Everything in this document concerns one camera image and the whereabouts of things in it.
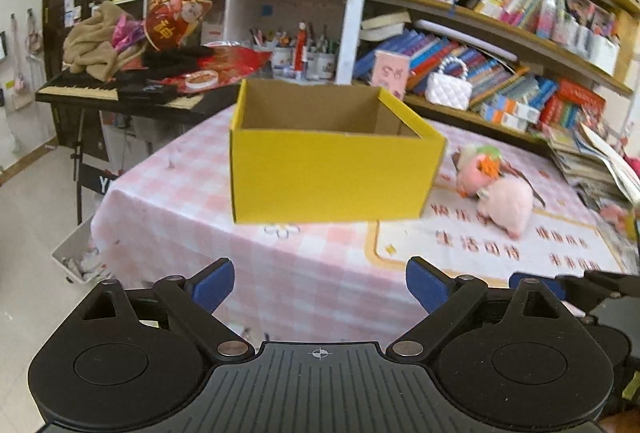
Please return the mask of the pink plush pig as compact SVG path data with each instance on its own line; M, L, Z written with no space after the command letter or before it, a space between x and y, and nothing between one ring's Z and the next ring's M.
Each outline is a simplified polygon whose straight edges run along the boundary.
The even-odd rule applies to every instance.
M533 206L532 187L516 176L505 176L478 191L478 213L514 239L525 231Z

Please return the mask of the pink plush chick orange feet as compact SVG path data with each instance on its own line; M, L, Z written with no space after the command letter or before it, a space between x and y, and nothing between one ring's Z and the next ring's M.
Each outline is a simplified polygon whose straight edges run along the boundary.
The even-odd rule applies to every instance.
M502 155L496 146L466 144L452 156L456 190L463 198L474 197L500 176Z

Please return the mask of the pink cartoon desk mat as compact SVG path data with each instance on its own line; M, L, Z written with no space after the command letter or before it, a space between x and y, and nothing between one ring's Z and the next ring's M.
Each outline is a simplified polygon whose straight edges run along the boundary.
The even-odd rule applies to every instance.
M548 277L587 269L637 271L637 254L616 242L550 160L506 143L498 148L538 194L520 237L483 219L476 200L457 193L454 164L446 157L420 219L369 226L367 259L401 271L410 257L423 257L447 274L471 274L494 286L505 285L516 271Z

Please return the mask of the yellow cardboard box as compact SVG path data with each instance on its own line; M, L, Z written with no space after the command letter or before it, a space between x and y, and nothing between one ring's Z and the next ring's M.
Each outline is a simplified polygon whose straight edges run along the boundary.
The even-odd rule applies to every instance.
M381 88L245 80L230 126L234 222L416 219L446 147Z

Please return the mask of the orange white medicine box lower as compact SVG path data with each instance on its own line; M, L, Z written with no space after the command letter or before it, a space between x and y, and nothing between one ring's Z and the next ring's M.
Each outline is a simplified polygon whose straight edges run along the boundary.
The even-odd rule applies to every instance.
M526 120L486 104L480 107L480 116L485 121L496 123L499 124L499 126L518 132L525 132L528 127L528 122Z

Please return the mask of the orange white medicine box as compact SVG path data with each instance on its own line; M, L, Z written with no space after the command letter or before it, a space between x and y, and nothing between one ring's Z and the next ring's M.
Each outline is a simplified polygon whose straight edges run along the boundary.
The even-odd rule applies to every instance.
M538 109L525 103L512 100L512 98L498 95L491 102L491 105L506 114L525 120L528 123L536 124L539 122L540 111Z
M526 120L486 104L480 107L480 116L485 121L496 123L499 124L499 126L518 132L525 132L528 127L528 122Z

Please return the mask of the stack of magazines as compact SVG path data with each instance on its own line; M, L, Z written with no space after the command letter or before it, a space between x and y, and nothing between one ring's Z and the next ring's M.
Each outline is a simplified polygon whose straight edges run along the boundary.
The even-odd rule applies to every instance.
M639 205L639 178L630 164L585 123L573 130L544 127L552 160L567 183L600 199L626 200Z

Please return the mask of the black electric piano keyboard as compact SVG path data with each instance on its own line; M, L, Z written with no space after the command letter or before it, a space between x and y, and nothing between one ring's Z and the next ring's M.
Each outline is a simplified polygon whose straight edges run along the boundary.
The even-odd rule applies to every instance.
M149 80L99 81L63 71L35 94L39 103L96 109L166 122L198 124L232 106L239 83L204 93L179 94L175 86Z

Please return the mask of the orange white medicine box upper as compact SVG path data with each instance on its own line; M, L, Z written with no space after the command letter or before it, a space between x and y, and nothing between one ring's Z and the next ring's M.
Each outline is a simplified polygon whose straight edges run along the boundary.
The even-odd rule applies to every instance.
M536 124L539 122L540 111L538 109L525 103L512 100L512 98L498 95L491 102L491 105L506 114L525 120L528 123Z

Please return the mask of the white quilted pearl handbag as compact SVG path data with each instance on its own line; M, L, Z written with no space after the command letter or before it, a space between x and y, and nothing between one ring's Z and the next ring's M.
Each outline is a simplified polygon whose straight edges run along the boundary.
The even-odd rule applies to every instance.
M455 64L460 70L460 76L446 74L446 68ZM473 86L468 80L469 68L460 58L449 56L440 62L437 70L427 78L425 98L429 103L466 110L470 106Z

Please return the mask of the pink cylindrical container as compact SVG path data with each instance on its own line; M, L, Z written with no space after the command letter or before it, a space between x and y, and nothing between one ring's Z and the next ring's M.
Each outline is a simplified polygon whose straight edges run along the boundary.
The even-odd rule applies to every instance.
M410 58L404 54L376 51L370 84L403 100L410 75Z

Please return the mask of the red packaging bag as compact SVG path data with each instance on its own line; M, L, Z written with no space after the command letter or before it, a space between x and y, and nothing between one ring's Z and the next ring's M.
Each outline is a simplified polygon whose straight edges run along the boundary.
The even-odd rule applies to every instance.
M180 95L204 93L231 86L254 76L270 62L270 49L253 49L239 44L215 44L207 47L213 54L199 57L196 69L160 80L175 86Z

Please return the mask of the red dictionary book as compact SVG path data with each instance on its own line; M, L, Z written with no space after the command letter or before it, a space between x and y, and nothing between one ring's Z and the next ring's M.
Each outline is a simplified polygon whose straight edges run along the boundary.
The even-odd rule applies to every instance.
M564 102L579 107L588 107L597 114L602 114L605 108L605 99L602 96L567 78L558 81L558 89L555 94Z

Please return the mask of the beige cloth pile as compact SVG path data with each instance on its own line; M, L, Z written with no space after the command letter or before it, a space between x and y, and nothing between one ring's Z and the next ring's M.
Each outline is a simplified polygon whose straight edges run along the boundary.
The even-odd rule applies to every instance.
M114 47L114 32L122 16L126 22L134 20L118 5L105 1L96 8L93 16L70 30L63 43L62 62L72 74L85 72L105 82L143 54L145 42L134 43L121 51Z

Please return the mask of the white cubby shelf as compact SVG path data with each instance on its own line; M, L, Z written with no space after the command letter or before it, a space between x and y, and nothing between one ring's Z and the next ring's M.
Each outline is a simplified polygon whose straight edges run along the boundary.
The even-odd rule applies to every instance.
M236 44L272 56L268 74L335 79L346 0L209 0L196 30L203 44Z

